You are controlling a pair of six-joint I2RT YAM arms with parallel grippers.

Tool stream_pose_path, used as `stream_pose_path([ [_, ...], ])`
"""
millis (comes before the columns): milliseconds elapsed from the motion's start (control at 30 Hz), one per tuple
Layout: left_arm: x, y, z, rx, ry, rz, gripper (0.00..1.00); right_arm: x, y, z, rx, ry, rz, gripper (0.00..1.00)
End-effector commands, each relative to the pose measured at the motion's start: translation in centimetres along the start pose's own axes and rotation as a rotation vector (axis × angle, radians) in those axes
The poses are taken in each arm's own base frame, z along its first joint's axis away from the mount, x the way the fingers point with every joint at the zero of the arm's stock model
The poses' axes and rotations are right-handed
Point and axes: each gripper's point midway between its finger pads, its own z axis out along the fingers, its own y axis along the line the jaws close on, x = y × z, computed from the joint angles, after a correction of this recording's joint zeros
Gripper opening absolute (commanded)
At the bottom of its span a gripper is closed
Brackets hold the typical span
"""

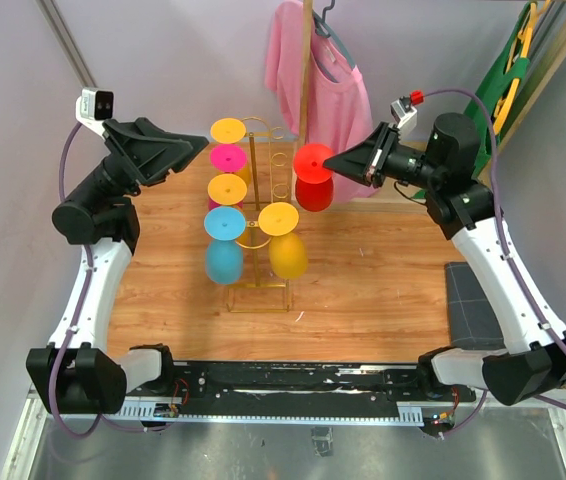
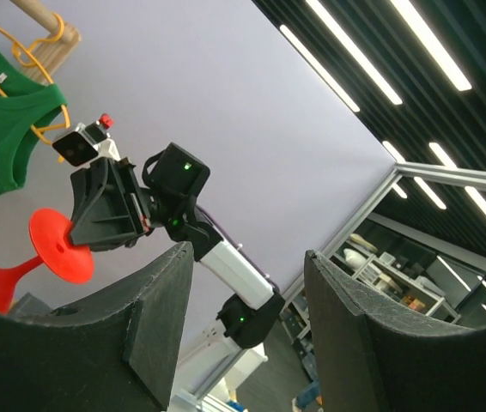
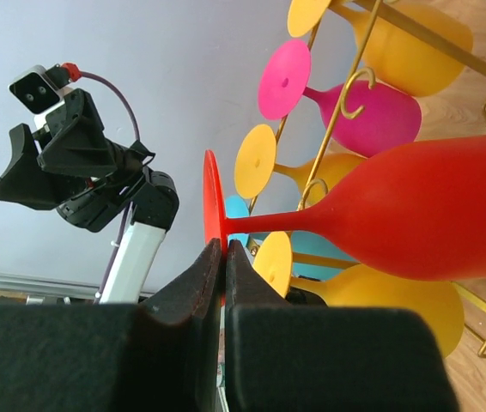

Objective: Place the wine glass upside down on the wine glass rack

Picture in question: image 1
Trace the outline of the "yellow wine glass front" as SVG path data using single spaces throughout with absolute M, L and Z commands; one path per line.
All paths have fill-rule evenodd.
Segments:
M 259 214 L 259 228 L 270 237 L 268 254 L 275 275 L 284 280 L 302 276 L 308 267 L 305 245 L 295 233 L 298 210 L 286 202 L 266 206 Z

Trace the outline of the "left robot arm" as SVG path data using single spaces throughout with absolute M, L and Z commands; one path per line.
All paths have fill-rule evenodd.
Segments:
M 77 125 L 101 137 L 109 153 L 52 213 L 55 229 L 82 254 L 66 309 L 47 345 L 29 351 L 26 370 L 49 413 L 100 417 L 118 412 L 139 387 L 163 396 L 176 386 L 167 346 L 134 347 L 115 360 L 106 353 L 107 333 L 140 237 L 134 197 L 182 172 L 209 141 L 166 132 L 145 117 Z

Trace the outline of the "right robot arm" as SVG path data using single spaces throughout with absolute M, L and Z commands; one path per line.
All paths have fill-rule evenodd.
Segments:
M 464 385 L 511 406 L 565 386 L 566 325 L 517 258 L 492 191 L 472 177 L 480 146 L 474 122 L 461 113 L 439 115 L 423 151 L 399 137 L 396 127 L 382 122 L 362 143 L 323 165 L 365 186 L 391 178 L 424 190 L 428 215 L 474 273 L 504 343 L 497 350 L 443 347 L 422 355 L 418 392 L 437 400 L 452 385 Z

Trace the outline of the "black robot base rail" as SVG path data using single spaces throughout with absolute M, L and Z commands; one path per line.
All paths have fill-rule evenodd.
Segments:
M 421 426 L 471 404 L 464 386 L 427 392 L 414 363 L 177 361 L 163 393 L 138 387 L 116 420 Z

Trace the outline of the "red plastic wine glass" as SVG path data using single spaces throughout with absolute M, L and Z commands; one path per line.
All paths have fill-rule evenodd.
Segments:
M 323 166 L 333 151 L 320 143 L 310 143 L 295 154 L 295 197 L 299 205 L 310 212 L 327 209 L 333 200 L 333 172 Z

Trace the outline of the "pink plastic wine glass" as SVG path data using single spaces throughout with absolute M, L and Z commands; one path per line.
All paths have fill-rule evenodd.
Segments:
M 210 162 L 222 172 L 235 173 L 246 166 L 247 155 L 235 144 L 219 144 L 211 150 Z

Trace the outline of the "yellow wine glass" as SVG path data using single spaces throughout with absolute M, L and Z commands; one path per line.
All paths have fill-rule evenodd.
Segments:
M 286 202 L 266 206 L 259 214 L 259 228 L 270 237 L 268 254 L 275 275 L 284 280 L 302 276 L 308 267 L 305 245 L 295 233 L 298 210 Z
M 207 234 L 218 241 L 237 240 L 247 224 L 242 211 L 236 208 L 247 195 L 247 184 L 237 175 L 224 173 L 210 180 L 207 193 L 216 204 L 204 219 Z
M 226 117 L 213 123 L 210 128 L 212 139 L 219 144 L 234 144 L 246 134 L 245 124 L 237 118 Z

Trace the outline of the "blue plastic wine glass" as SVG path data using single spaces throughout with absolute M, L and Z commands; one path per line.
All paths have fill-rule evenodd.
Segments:
M 236 283 L 243 272 L 242 247 L 236 240 L 245 232 L 244 215 L 234 207 L 220 206 L 208 212 L 204 228 L 211 238 L 205 254 L 205 270 L 216 284 Z

